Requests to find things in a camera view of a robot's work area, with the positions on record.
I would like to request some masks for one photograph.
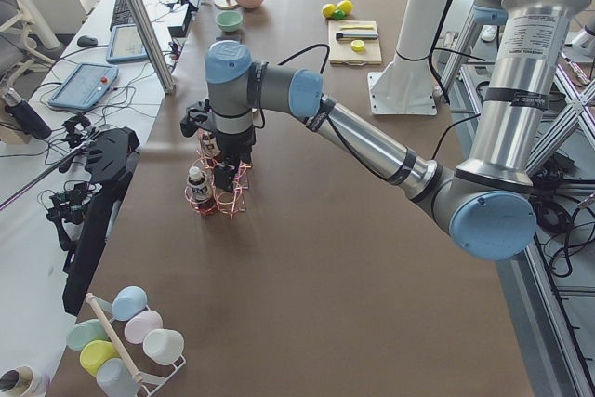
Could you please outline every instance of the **light blue cup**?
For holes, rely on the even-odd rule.
[[[97,384],[108,397],[135,397],[140,384],[134,381],[120,358],[111,358],[97,373]]]
[[[113,300],[112,315],[118,321],[128,321],[146,308],[147,294],[142,288],[131,285],[123,288]]]
[[[81,351],[91,341],[108,340],[99,320],[86,320],[76,324],[66,336],[66,345],[73,351]]]

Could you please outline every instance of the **bottle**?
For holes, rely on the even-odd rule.
[[[217,203],[213,196],[213,188],[208,175],[199,166],[191,166],[188,170],[188,187],[191,191],[192,207],[203,216],[217,211]]]
[[[205,151],[205,155],[217,163],[221,163],[223,161],[223,156],[221,154],[221,149],[217,145],[217,141],[215,140],[215,135],[211,132],[203,132],[201,134],[201,147]]]

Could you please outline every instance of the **black mouse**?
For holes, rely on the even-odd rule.
[[[76,41],[76,44],[81,47],[96,46],[97,39],[95,37],[91,37],[91,36],[81,36]]]

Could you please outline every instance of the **robotic arm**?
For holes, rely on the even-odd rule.
[[[182,132],[190,136],[199,126],[215,133],[224,156],[215,182],[229,189],[256,142],[252,109],[289,113],[401,187],[464,250],[508,258],[536,231],[525,168],[570,20],[590,1],[476,1],[483,14],[501,16],[501,5],[508,21],[469,159],[454,171],[424,160],[325,95],[318,73],[253,61],[246,46],[232,41],[207,52],[209,100],[189,108]]]

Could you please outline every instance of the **green fruit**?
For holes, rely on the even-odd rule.
[[[331,16],[331,18],[333,20],[344,20],[345,16],[347,16],[347,14],[345,14],[345,11],[336,9],[335,12],[333,13],[333,16]]]

